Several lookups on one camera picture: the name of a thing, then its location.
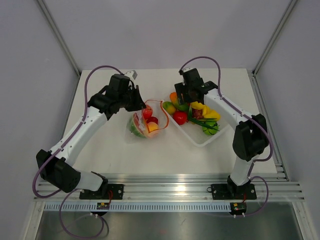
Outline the red tomato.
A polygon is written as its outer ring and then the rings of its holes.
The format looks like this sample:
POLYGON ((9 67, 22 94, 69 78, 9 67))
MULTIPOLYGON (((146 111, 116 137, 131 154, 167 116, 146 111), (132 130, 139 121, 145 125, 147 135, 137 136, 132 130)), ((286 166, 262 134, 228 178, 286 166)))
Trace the red tomato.
POLYGON ((153 109, 148 104, 146 105, 146 108, 142 110, 142 116, 145 120, 149 119, 153 115, 153 109))

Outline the watermelon slice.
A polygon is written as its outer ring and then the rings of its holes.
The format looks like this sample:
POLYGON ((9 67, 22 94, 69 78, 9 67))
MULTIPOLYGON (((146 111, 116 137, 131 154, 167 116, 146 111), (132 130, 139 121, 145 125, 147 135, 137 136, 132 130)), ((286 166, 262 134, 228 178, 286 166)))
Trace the watermelon slice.
POLYGON ((134 112, 129 118, 127 129, 135 136, 146 139, 148 136, 148 128, 141 111, 134 112))

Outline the red strawberry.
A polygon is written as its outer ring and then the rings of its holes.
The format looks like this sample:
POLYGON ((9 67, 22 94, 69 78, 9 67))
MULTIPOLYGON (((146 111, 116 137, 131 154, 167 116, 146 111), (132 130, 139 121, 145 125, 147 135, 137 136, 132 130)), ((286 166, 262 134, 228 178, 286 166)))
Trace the red strawberry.
POLYGON ((158 124, 159 123, 159 120, 157 117, 155 116, 151 116, 149 117, 147 120, 146 120, 147 123, 155 123, 155 124, 158 124))

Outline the clear zip bag orange zipper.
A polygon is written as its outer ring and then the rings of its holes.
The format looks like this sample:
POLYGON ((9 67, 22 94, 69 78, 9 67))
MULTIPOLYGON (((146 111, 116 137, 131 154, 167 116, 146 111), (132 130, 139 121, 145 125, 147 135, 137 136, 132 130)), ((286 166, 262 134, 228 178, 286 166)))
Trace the clear zip bag orange zipper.
POLYGON ((169 114, 164 100, 149 99, 146 108, 134 112, 128 119, 124 140, 128 144, 151 140, 161 135, 169 126, 169 114))

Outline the peach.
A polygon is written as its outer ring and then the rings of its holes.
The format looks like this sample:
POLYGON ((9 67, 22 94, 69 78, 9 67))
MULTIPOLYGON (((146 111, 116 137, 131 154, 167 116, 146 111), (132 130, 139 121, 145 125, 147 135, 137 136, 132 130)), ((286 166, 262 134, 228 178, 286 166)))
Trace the peach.
POLYGON ((153 138, 159 133, 159 126, 154 122, 147 123, 147 137, 153 138))

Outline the orange green mango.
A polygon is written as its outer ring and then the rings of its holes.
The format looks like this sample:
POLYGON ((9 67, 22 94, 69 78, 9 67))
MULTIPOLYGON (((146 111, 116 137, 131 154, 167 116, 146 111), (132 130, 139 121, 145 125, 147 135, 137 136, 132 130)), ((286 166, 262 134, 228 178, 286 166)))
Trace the orange green mango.
POLYGON ((181 112, 187 112, 189 110, 189 105, 188 104, 180 104, 179 101, 178 101, 178 96, 177 96, 177 93, 176 92, 172 92, 170 95, 169 95, 169 98, 170 98, 170 101, 171 103, 173 104, 173 106, 181 111, 181 112))

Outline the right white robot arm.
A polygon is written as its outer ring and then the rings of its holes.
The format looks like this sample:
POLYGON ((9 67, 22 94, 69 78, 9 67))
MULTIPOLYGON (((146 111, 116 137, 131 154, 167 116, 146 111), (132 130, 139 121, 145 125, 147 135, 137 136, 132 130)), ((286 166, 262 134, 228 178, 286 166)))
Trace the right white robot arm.
POLYGON ((265 148, 271 146, 265 117, 240 109, 222 94, 219 84, 204 82, 196 68, 182 68, 179 74, 183 81, 174 85, 178 102, 206 105, 217 111, 234 130, 232 148, 236 160, 227 178, 226 191, 233 199, 247 195, 254 164, 265 148))

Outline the red apple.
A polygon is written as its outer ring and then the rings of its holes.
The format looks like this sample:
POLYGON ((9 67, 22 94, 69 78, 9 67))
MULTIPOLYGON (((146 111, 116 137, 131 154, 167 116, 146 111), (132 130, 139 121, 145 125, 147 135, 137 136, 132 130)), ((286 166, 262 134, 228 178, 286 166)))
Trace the red apple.
POLYGON ((173 114, 173 119, 178 125, 184 125, 188 121, 188 115, 184 111, 176 111, 173 114))

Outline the purple grapes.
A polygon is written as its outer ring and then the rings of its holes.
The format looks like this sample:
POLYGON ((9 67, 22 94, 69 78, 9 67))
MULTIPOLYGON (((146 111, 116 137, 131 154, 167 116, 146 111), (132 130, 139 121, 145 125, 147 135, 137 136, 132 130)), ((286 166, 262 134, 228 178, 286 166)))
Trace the purple grapes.
POLYGON ((192 108, 191 116, 196 120, 203 119, 203 110, 192 108))

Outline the right frame post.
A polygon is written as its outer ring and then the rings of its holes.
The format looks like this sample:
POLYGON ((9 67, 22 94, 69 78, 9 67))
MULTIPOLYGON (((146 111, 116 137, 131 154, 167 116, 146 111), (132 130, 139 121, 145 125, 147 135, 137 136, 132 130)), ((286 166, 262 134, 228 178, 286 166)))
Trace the right frame post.
POLYGON ((267 60, 268 56, 273 50, 273 47, 276 45, 278 38, 280 37, 282 31, 284 30, 286 24, 288 23, 292 13, 294 12, 299 2, 300 2, 299 0, 289 1, 274 31, 272 32, 271 37, 269 38, 261 56, 259 57, 258 62, 256 63, 255 67, 252 70, 252 75, 254 77, 256 77, 259 71, 262 69, 265 61, 267 60))

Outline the aluminium rail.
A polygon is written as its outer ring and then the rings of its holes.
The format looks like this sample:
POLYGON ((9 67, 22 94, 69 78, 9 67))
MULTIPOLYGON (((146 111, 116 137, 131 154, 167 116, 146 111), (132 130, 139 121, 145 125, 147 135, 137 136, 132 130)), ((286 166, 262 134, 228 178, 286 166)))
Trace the aluminium rail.
MULTIPOLYGON (((125 202, 210 202, 207 188, 227 181, 227 174, 106 174, 111 184, 123 184, 125 202)), ((297 181, 283 172, 262 174, 267 184, 255 179, 257 199, 269 194, 271 202, 303 202, 305 196, 297 181)))

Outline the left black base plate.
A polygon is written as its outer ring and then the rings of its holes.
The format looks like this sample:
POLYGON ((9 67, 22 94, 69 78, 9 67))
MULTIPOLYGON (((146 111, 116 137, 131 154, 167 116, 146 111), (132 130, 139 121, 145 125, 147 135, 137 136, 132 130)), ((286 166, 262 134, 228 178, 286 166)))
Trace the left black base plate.
POLYGON ((122 200, 124 195, 124 185, 108 183, 101 186, 98 191, 84 190, 79 194, 81 200, 122 200))

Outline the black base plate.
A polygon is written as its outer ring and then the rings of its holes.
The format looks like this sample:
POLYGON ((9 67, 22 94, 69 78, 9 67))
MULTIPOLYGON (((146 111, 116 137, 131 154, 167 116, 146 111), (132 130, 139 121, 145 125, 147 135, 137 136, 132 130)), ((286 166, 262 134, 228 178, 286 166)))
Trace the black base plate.
POLYGON ((245 186, 231 187, 227 183, 215 183, 206 188, 213 200, 256 200, 255 186, 249 183, 245 186))
POLYGON ((81 200, 122 200, 124 195, 124 185, 108 183, 101 186, 98 191, 84 190, 79 194, 81 200))

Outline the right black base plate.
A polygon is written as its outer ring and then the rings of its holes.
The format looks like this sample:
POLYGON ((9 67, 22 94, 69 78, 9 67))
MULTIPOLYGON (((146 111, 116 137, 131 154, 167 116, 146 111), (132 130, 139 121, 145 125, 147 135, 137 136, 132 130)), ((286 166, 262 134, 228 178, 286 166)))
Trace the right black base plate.
POLYGON ((255 186, 249 183, 245 186, 231 187, 227 183, 215 183, 206 188, 213 200, 256 200, 255 186))

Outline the left frame post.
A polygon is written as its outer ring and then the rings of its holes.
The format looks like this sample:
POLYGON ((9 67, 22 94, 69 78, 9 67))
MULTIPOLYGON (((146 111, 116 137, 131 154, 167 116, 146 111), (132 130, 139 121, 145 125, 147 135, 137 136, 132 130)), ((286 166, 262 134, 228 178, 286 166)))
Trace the left frame post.
POLYGON ((53 18, 53 15, 49 9, 49 7, 46 4, 45 0, 36 0, 35 1, 42 12, 45 21, 47 22, 50 30, 52 31, 58 45, 60 46, 62 52, 64 53, 65 57, 67 58, 69 64, 71 65, 74 73, 77 75, 79 78, 81 76, 82 71, 80 70, 78 64, 76 63, 73 54, 71 53, 68 45, 66 44, 63 35, 61 31, 59 30, 58 25, 56 24, 56 21, 53 18))

